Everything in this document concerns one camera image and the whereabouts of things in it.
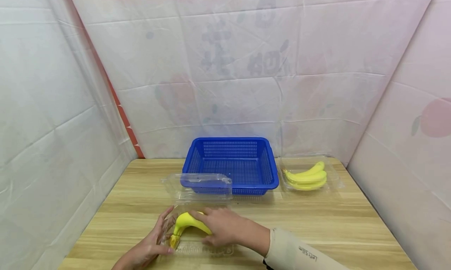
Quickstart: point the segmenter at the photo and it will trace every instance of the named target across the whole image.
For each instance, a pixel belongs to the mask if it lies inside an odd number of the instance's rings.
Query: clear plastic container
[[[216,173],[180,173],[162,179],[168,194],[174,200],[175,208],[169,220],[190,210],[202,211],[205,207],[229,207],[232,195],[232,180]],[[161,244],[170,245],[170,235],[174,226],[163,231]],[[233,254],[233,246],[210,247],[201,243],[207,234],[195,227],[187,228],[181,235],[176,255],[228,256]]]
[[[282,184],[288,192],[334,193],[344,187],[338,173],[326,156],[282,157],[278,159],[278,162]],[[318,164],[320,162],[324,163],[323,169],[318,169],[317,173],[306,173],[310,169],[314,169],[313,167],[316,165],[320,166]]]

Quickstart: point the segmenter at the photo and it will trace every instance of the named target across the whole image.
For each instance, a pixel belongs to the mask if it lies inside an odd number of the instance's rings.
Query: wood grain surface
[[[330,158],[345,187],[338,193],[292,193],[280,185],[261,198],[237,198],[232,210],[268,228],[280,227],[352,270],[414,270],[403,249],[343,165]],[[153,228],[173,204],[161,183],[184,160],[134,160],[59,267],[107,270]],[[262,257],[235,246],[225,257],[174,255],[149,269],[266,269]]]

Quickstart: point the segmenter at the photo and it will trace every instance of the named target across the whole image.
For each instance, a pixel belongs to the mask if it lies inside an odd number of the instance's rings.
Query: sleeve
[[[271,230],[271,242],[264,263],[274,270],[349,270],[329,256],[298,240],[282,229]]]

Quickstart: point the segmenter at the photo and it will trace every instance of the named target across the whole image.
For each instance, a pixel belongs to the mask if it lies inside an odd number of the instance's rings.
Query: hand
[[[118,262],[116,262],[112,270],[144,269],[158,255],[173,254],[173,249],[168,246],[160,245],[164,231],[167,231],[175,223],[175,217],[173,216],[166,219],[173,209],[174,206],[169,207],[164,213],[160,214],[152,231],[150,231],[150,233],[136,246],[123,255]]]
[[[190,211],[192,217],[203,222],[212,235],[202,243],[215,247],[239,244],[266,256],[270,244],[270,230],[252,220],[241,217],[227,208],[205,208],[204,214]]]

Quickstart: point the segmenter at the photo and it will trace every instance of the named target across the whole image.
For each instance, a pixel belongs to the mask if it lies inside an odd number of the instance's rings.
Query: toy banana
[[[323,187],[324,184],[326,184],[326,182],[327,182],[327,178],[324,178],[324,180],[322,180],[322,181],[319,181],[316,183],[310,183],[310,184],[293,184],[293,183],[289,183],[289,184],[297,190],[312,191],[312,190],[316,190],[316,189]]]
[[[204,223],[194,219],[194,217],[192,217],[189,213],[185,212],[180,214],[175,221],[174,232],[170,237],[170,247],[172,247],[173,249],[177,248],[180,242],[180,236],[182,235],[183,231],[185,231],[185,229],[190,226],[199,228],[207,234],[211,235],[210,229],[208,229],[208,227],[205,226]]]
[[[285,170],[285,175],[289,183],[293,184],[308,184],[323,181],[327,177],[327,173],[324,170],[317,172],[315,174],[308,174],[300,176],[299,173],[291,173]]]
[[[284,173],[288,184],[297,190],[311,191],[319,189],[327,182],[327,173],[324,171],[324,162],[322,161],[319,161],[305,172],[291,173],[284,169]]]
[[[306,176],[306,175],[316,174],[316,173],[320,172],[321,170],[324,170],[324,161],[318,161],[311,169],[309,169],[307,171],[300,172],[300,173],[292,173],[292,174],[296,175],[296,177],[302,177],[302,176]]]

